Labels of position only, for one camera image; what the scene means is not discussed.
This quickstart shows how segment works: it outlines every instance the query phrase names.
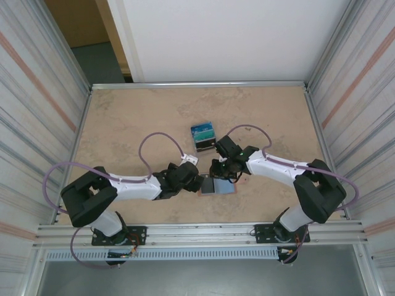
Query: vent grille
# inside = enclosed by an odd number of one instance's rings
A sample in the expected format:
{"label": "vent grille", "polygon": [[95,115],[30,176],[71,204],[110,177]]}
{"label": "vent grille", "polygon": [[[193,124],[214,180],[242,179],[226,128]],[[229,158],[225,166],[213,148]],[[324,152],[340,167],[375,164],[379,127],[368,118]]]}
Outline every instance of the vent grille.
{"label": "vent grille", "polygon": [[[77,250],[76,256],[83,261],[119,261],[108,258],[107,250]],[[112,250],[127,253],[128,251]],[[276,247],[229,247],[229,248],[174,248],[138,249],[135,255],[121,260],[211,260],[211,259],[278,259]],[[70,250],[52,250],[47,261],[73,261]]]}

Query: corrugated metal wall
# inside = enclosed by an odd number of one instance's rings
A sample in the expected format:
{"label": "corrugated metal wall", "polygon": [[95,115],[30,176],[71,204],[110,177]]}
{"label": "corrugated metal wall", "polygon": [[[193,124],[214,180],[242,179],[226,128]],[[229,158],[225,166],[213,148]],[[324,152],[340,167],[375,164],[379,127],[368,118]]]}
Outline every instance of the corrugated metal wall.
{"label": "corrugated metal wall", "polygon": [[395,1],[363,2],[310,85],[335,166],[360,187],[351,215],[364,223],[390,294],[395,293]]}
{"label": "corrugated metal wall", "polygon": [[[37,226],[51,219],[41,182],[70,158],[89,93],[45,9],[41,1],[0,5],[0,295],[15,295]],[[49,180],[53,200],[64,171]]]}

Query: small box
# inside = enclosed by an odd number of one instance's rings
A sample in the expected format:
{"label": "small box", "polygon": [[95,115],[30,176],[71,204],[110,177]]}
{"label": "small box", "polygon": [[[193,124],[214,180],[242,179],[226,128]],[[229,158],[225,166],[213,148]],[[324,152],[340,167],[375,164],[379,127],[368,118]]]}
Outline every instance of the small box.
{"label": "small box", "polygon": [[211,121],[192,126],[191,133],[196,152],[214,148],[214,144],[217,140]]}

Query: aluminum rail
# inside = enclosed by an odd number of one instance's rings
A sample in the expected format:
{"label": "aluminum rail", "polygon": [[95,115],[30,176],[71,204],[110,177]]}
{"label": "aluminum rail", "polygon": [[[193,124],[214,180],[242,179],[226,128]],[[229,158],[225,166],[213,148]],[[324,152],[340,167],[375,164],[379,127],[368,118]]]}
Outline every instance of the aluminum rail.
{"label": "aluminum rail", "polygon": [[[146,245],[139,248],[185,248],[185,247],[251,247],[284,246],[290,244],[256,244],[253,236],[256,223],[206,223],[206,224],[149,224],[146,225]],[[75,228],[69,225],[43,225],[37,232],[34,249],[67,249]],[[306,245],[349,245],[366,244],[367,238],[362,223],[356,220],[333,220],[325,224],[309,226],[311,241]],[[74,248],[105,249],[92,246],[92,232],[85,227],[79,231]],[[124,249],[125,246],[113,246],[112,249]]]}
{"label": "aluminum rail", "polygon": [[151,89],[151,88],[249,88],[266,86],[304,86],[301,80],[268,81],[202,81],[202,82],[156,82],[156,83],[110,83],[93,84],[98,89]]}

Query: beige marble surface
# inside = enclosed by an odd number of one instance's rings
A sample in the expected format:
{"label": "beige marble surface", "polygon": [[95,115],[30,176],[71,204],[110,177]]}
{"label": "beige marble surface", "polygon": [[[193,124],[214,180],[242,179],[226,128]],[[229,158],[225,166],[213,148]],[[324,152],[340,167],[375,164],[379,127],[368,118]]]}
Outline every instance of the beige marble surface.
{"label": "beige marble surface", "polygon": [[[138,146],[147,134],[168,133],[192,154],[189,128],[205,121],[213,123],[217,138],[235,125],[250,123],[271,135],[270,154],[307,162],[322,157],[300,87],[172,88],[94,91],[76,161],[102,165],[118,175],[144,175]],[[264,135],[249,128],[240,128],[231,137],[241,147],[267,143]],[[163,136],[150,138],[143,156],[154,171],[180,162],[177,148]],[[201,173],[209,170],[213,157],[214,151],[199,157]],[[83,173],[74,168],[71,181]],[[115,200],[110,209],[120,212],[127,223],[215,223],[271,221],[297,203],[294,189],[248,176],[235,194],[198,196],[182,191],[169,200]],[[70,223],[67,215],[59,222]]]}

